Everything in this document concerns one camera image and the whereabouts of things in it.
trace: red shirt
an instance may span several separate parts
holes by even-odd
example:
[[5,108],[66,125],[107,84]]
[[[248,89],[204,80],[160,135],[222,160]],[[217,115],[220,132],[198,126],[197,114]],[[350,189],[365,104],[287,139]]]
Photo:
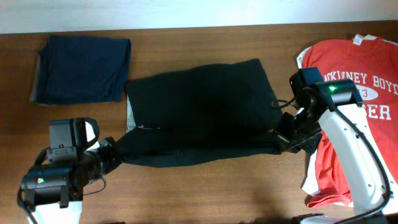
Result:
[[324,81],[354,81],[366,105],[373,138],[398,180],[398,46],[381,38],[363,40],[361,45],[326,40],[305,53],[302,66],[318,67]]

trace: black t-shirt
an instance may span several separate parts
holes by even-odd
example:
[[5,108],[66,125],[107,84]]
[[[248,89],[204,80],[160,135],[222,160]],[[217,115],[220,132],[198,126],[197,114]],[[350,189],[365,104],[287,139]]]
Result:
[[258,59],[204,65],[126,85],[137,127],[117,143],[124,162],[190,166],[216,159],[280,154],[269,132],[281,110]]

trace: green led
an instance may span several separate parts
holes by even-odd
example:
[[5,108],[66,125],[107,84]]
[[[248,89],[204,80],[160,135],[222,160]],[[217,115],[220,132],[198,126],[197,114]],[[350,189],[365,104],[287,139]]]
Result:
[[336,87],[334,87],[334,86],[329,86],[329,90],[330,91],[335,91],[337,88]]

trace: table surface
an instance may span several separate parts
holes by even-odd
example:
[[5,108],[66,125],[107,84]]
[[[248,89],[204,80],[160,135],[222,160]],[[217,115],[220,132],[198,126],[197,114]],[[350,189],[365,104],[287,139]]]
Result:
[[[398,21],[287,24],[193,29],[107,30],[62,35],[130,38],[129,79],[209,63],[259,58],[276,95],[291,99],[289,77],[296,56],[326,39],[372,34],[398,42]],[[121,103],[34,106],[28,103],[37,52],[48,33],[0,35],[0,220],[27,223],[17,206],[22,176],[49,145],[49,122],[89,116],[100,138],[119,139],[126,131],[126,96]],[[106,176],[104,191],[85,197],[81,223],[262,223],[289,222],[292,216],[323,212],[348,217],[351,208],[305,206],[300,189],[306,153],[256,155],[191,167],[156,169],[122,164]],[[86,192],[101,188],[89,186]]]

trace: black cable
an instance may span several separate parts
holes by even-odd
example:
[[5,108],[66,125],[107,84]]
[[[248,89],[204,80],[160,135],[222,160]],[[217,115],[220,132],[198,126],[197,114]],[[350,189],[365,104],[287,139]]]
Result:
[[19,190],[18,190],[17,203],[26,212],[26,215],[30,218],[30,221],[33,224],[38,224],[35,217],[33,216],[32,212],[30,211],[30,209],[27,207],[27,205],[25,204],[25,202],[22,199],[22,188],[19,188]]
[[340,220],[340,221],[336,222],[335,224],[355,222],[355,221],[358,221],[359,219],[366,218],[366,217],[369,217],[371,215],[374,215],[374,214],[380,212],[388,204],[388,201],[390,200],[390,196],[391,196],[392,192],[391,192],[391,186],[389,183],[387,173],[384,170],[384,167],[381,164],[381,161],[380,161],[379,157],[377,156],[375,150],[373,149],[371,143],[365,137],[364,133],[361,132],[361,130],[359,130],[355,126],[355,124],[353,124],[339,109],[337,109],[337,107],[333,103],[330,103],[321,93],[319,93],[311,88],[308,88],[308,90],[310,90],[313,93],[316,93],[321,99],[323,99],[323,101],[325,101],[325,103],[328,105],[329,109],[336,111],[336,113],[358,134],[358,136],[365,143],[366,147],[368,147],[370,153],[372,154],[374,161],[376,162],[377,166],[379,167],[380,173],[381,173],[383,181],[384,181],[384,185],[386,186],[386,192],[383,196],[384,201],[378,207],[376,207],[368,212],[364,212],[362,214],[353,216],[351,218],[346,218],[344,220]]
[[46,160],[48,149],[50,149],[50,147],[46,147],[39,153],[39,155],[36,157],[36,160],[35,160],[35,164],[34,164],[35,166],[41,165],[44,162],[44,160]]
[[273,108],[275,108],[275,109],[282,109],[282,108],[285,108],[286,106],[293,106],[296,110],[299,110],[300,109],[300,107],[299,106],[297,106],[297,105],[295,105],[293,102],[296,100],[296,97],[294,97],[293,99],[291,99],[290,101],[287,101],[287,100],[274,100],[272,103],[271,103],[271,106],[273,107]]
[[84,196],[87,196],[87,195],[95,194],[95,193],[98,193],[98,192],[104,190],[105,187],[106,187],[106,179],[105,179],[105,176],[104,176],[104,175],[101,175],[101,180],[104,182],[104,187],[103,187],[102,189],[97,190],[97,191],[94,191],[94,192],[91,192],[91,193],[88,193],[88,194],[83,194],[83,195],[84,195]]

